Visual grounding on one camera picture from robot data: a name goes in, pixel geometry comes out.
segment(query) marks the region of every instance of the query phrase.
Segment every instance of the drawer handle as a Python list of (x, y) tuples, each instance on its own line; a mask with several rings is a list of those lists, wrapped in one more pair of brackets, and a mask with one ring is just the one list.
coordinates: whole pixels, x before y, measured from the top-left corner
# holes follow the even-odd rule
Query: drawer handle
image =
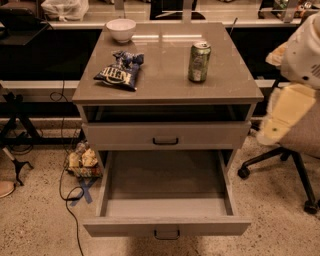
[(156, 138), (152, 139), (152, 142), (154, 145), (158, 145), (158, 146), (172, 146), (172, 145), (177, 145), (179, 143), (179, 138), (176, 138), (174, 141), (172, 142), (167, 142), (167, 141), (157, 141)]
[(158, 236), (157, 230), (155, 230), (153, 234), (154, 234), (154, 237), (158, 240), (178, 240), (180, 237), (180, 230), (179, 229), (177, 230), (177, 235), (174, 237), (160, 237)]

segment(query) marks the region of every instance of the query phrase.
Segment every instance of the closed drawer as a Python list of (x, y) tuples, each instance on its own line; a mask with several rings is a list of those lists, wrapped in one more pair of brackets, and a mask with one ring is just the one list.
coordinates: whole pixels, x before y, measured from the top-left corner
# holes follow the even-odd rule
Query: closed drawer
[(96, 150), (235, 149), (249, 122), (83, 124)]

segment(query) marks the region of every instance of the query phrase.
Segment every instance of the drawer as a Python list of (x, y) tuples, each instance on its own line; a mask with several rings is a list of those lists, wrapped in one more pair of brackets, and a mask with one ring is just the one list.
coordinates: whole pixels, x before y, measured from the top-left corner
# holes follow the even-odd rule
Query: drawer
[(240, 217), (220, 151), (108, 153), (97, 217), (84, 220), (93, 237), (241, 235)]
[(95, 150), (237, 149), (250, 122), (83, 124)]

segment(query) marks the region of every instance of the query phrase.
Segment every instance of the chip bag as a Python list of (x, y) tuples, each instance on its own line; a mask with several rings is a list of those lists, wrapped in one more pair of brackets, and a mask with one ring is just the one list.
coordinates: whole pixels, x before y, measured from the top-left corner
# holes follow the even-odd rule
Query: chip bag
[(132, 54), (126, 51), (113, 53), (116, 63), (104, 68), (94, 77), (108, 85), (120, 86), (130, 91), (136, 91), (135, 82), (144, 54)]

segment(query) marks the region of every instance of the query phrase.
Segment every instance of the gray cabinet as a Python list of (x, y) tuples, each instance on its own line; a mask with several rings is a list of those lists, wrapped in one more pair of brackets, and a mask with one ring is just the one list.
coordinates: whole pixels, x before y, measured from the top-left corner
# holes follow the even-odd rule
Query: gray cabinet
[[(242, 234), (250, 219), (237, 213), (228, 170), (261, 92), (222, 24), (138, 24), (135, 35), (119, 45), (102, 32), (73, 97), (104, 169), (85, 228), (95, 237)], [(212, 44), (202, 84), (186, 78), (195, 37)], [(93, 80), (116, 49), (145, 53), (136, 92)]]

